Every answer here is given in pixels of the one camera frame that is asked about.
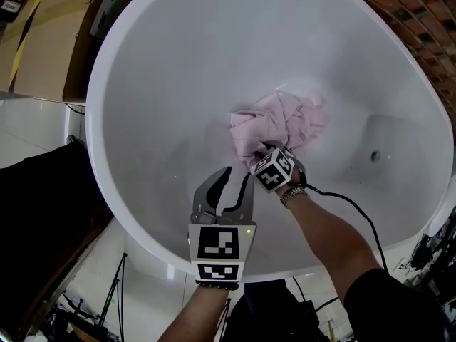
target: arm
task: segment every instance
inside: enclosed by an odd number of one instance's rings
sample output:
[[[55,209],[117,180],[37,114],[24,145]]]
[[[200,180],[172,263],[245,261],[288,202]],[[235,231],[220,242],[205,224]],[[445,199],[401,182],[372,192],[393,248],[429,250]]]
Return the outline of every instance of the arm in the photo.
[[[213,341],[228,291],[198,286],[192,298],[158,340],[159,342]]]
[[[277,194],[282,196],[289,188],[285,185]],[[295,195],[286,206],[299,223],[312,252],[328,270],[342,302],[359,276],[380,268],[367,241],[349,223],[319,207],[306,195]]]

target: bathtub drain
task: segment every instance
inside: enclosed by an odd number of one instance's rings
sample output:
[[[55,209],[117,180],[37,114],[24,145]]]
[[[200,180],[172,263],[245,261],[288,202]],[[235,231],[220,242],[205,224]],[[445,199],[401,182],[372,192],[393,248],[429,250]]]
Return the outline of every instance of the bathtub drain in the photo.
[[[372,154],[370,155],[370,161],[372,163],[377,163],[378,161],[380,161],[380,151],[379,150],[375,150],[372,152]]]

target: sticker label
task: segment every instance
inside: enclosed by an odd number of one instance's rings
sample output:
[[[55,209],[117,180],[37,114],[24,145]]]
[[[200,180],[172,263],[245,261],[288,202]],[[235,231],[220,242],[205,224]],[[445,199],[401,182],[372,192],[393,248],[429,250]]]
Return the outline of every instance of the sticker label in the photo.
[[[236,264],[198,264],[199,277],[202,280],[237,280],[239,266]]]
[[[280,184],[286,182],[285,177],[280,173],[279,169],[273,165],[256,174],[256,178],[263,184],[267,191],[272,191]]]
[[[203,227],[199,237],[199,259],[239,258],[237,228]]]
[[[263,160],[258,162],[255,167],[255,172],[264,167],[267,163],[271,162],[272,159],[272,153],[269,153]]]
[[[10,11],[11,13],[17,13],[21,8],[21,4],[15,1],[5,0],[1,5],[1,8]]]
[[[288,159],[285,157],[285,155],[280,151],[277,154],[277,162],[282,167],[282,170],[285,171],[287,175],[291,174],[291,171],[293,170],[293,167],[291,166],[291,163],[288,161]]]
[[[104,40],[115,20],[128,5],[128,2],[128,0],[103,0],[93,20],[89,34]]]

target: wire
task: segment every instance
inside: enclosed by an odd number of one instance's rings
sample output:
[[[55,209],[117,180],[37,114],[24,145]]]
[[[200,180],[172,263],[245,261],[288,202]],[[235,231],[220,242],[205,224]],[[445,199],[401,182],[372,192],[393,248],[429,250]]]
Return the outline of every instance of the wire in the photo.
[[[301,292],[302,300],[306,301],[306,298],[304,298],[304,293],[301,290],[301,287],[299,286],[298,282],[296,281],[296,278],[293,276],[294,282],[296,282],[296,285],[298,286],[299,291]]]
[[[220,333],[219,342],[222,340],[223,333],[225,332],[225,327],[227,326],[227,318],[228,318],[228,311],[229,311],[230,302],[231,302],[231,299],[228,298],[228,300],[227,300],[227,310],[226,310],[226,313],[225,313],[225,319],[223,320],[222,332]]]
[[[316,313],[317,311],[319,311],[320,309],[324,308],[325,306],[331,304],[333,301],[336,301],[337,299],[338,299],[338,298],[336,297],[336,298],[333,298],[333,299],[331,299],[331,300],[328,300],[326,303],[321,304],[321,305],[315,310],[315,313]]]
[[[316,187],[309,185],[309,184],[307,184],[306,187],[308,187],[310,190],[313,190],[314,192],[317,192],[320,195],[323,195],[324,197],[338,197],[338,198],[344,199],[345,201],[352,204],[355,207],[355,209],[359,211],[359,213],[369,222],[369,224],[372,227],[373,236],[375,237],[375,242],[377,244],[378,251],[380,252],[380,257],[382,259],[383,268],[389,274],[390,272],[388,271],[388,267],[386,266],[385,255],[383,254],[382,247],[380,245],[380,241],[378,240],[377,230],[375,229],[375,226],[373,225],[372,220],[366,215],[366,213],[363,212],[363,210],[352,199],[349,199],[346,196],[337,194],[335,192],[322,192],[322,191],[318,190]]]
[[[118,274],[120,272],[120,268],[122,267],[122,263],[125,261],[125,257],[126,256],[127,256],[127,254],[124,253],[123,256],[122,256],[122,259],[120,260],[120,263],[119,263],[119,266],[117,268],[117,271],[115,273],[115,276],[114,276],[113,282],[111,284],[111,287],[109,288],[109,293],[108,293],[108,296],[106,297],[105,305],[104,305],[103,310],[101,312],[100,321],[98,322],[98,325],[100,327],[103,327],[103,324],[105,323],[106,314],[107,314],[108,309],[109,309],[109,303],[111,302],[111,299],[112,299],[113,294],[114,294],[115,286],[117,285],[117,276],[118,276]]]
[[[120,332],[120,335],[122,336],[122,342],[125,342],[125,337],[123,335],[123,279],[124,279],[124,276],[125,276],[125,256],[126,254],[124,254],[123,256],[123,266],[122,266],[122,292],[120,293],[120,297],[122,298],[122,305],[120,306],[120,315],[122,316],[122,330]]]
[[[68,104],[65,104],[66,106],[68,106],[70,108],[70,110],[72,110],[73,112],[77,113],[77,114],[81,114],[81,115],[85,115],[85,113],[83,113],[82,111],[77,111],[77,110],[74,110],[70,105]]]
[[[122,338],[123,342],[123,323],[122,319],[120,317],[120,298],[119,298],[119,279],[117,279],[117,284],[116,284],[116,289],[117,289],[117,313],[119,315],[119,331],[120,331],[120,337]]]
[[[228,305],[228,302],[225,304],[225,306],[223,308],[222,316],[220,316],[220,321],[219,321],[219,324],[217,326],[217,329],[215,330],[215,333],[217,333],[219,331],[220,326],[222,325],[223,317],[225,316],[225,313],[227,312],[227,305]]]

